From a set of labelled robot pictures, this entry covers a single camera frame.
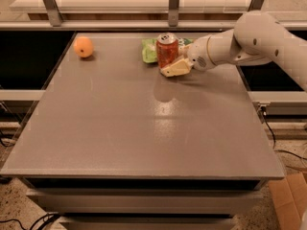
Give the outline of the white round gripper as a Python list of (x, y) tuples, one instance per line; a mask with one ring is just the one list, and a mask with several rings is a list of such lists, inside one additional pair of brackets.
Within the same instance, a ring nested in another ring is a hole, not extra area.
[(191, 45), (184, 45), (178, 48), (180, 56), (174, 62), (160, 69), (160, 73), (167, 77), (187, 75), (192, 67), (199, 71), (207, 71), (216, 67), (209, 55), (210, 35), (196, 39)]

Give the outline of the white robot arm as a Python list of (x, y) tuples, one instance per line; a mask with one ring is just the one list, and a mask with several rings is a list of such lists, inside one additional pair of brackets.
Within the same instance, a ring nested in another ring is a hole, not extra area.
[(290, 33), (270, 14), (250, 11), (234, 28), (196, 39), (183, 54), (160, 70), (167, 78), (207, 71), (218, 65), (277, 64), (307, 91), (307, 41)]

